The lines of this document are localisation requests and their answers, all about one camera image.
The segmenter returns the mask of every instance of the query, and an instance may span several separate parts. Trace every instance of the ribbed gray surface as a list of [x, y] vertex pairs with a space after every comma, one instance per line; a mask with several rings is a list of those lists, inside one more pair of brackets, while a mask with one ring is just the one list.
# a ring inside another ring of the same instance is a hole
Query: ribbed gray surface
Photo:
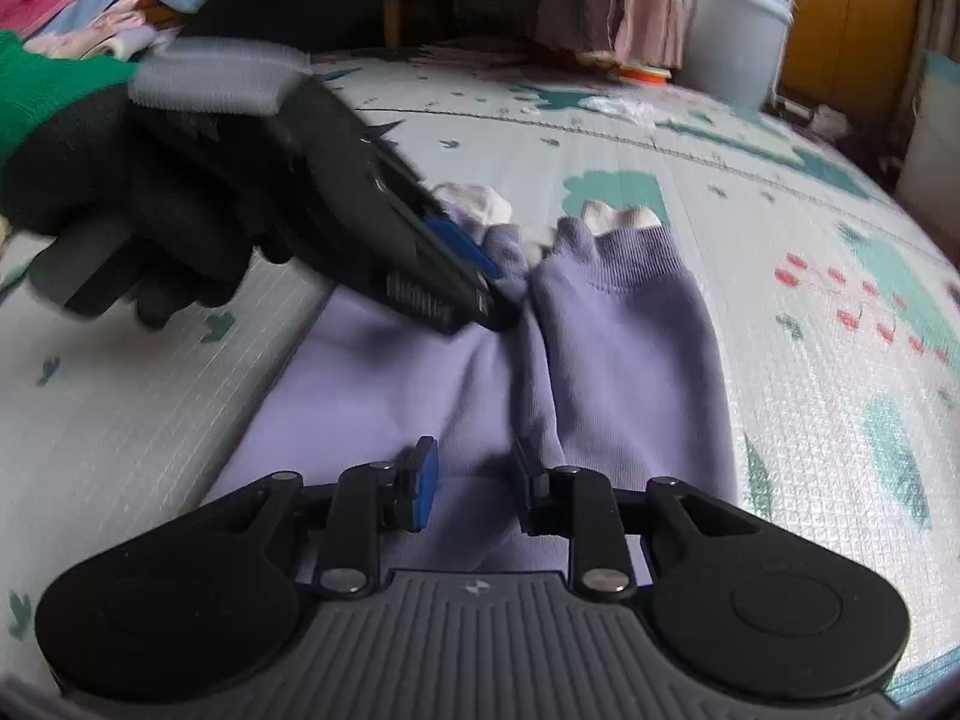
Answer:
[[246, 685], [186, 704], [85, 701], [137, 720], [878, 720], [880, 696], [832, 709], [756, 707], [664, 659], [635, 615], [571, 596], [556, 574], [403, 572], [383, 594], [328, 604]]

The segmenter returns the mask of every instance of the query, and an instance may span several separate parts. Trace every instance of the cabinet door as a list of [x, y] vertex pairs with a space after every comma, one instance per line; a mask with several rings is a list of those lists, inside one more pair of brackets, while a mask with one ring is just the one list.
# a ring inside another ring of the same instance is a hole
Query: cabinet door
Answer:
[[848, 0], [797, 0], [781, 86], [808, 103], [825, 103], [843, 41]]
[[884, 127], [904, 83], [917, 0], [850, 0], [829, 104], [858, 124]]

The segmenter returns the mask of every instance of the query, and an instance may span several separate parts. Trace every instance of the white container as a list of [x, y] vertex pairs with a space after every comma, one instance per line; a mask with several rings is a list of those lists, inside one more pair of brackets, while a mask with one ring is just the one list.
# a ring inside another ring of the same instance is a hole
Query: white container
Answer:
[[960, 65], [930, 53], [896, 197], [960, 242]]
[[677, 81], [759, 110], [793, 23], [786, 0], [683, 0], [686, 36]]

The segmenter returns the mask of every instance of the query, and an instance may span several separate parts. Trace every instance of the plant pot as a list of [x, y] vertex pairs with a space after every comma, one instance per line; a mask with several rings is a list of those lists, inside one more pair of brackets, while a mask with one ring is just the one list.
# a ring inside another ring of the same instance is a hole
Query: plant pot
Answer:
[[786, 0], [683, 0], [686, 37], [677, 81], [759, 110], [793, 23]]

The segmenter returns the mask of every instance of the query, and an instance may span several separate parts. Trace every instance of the lavender sweatpants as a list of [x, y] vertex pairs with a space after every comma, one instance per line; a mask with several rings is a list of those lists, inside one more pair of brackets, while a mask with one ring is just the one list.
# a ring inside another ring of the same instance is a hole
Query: lavender sweatpants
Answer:
[[[545, 466], [602, 471], [642, 490], [679, 477], [732, 500], [733, 447], [716, 338], [664, 227], [594, 238], [563, 218], [528, 272], [517, 228], [473, 228], [524, 299], [520, 325], [447, 338], [336, 290], [213, 485], [219, 497], [280, 469], [306, 484], [440, 442], [430, 525], [383, 539], [383, 566], [564, 570], [558, 536], [517, 526], [507, 473], [514, 437]], [[637, 579], [646, 571], [631, 544]]]

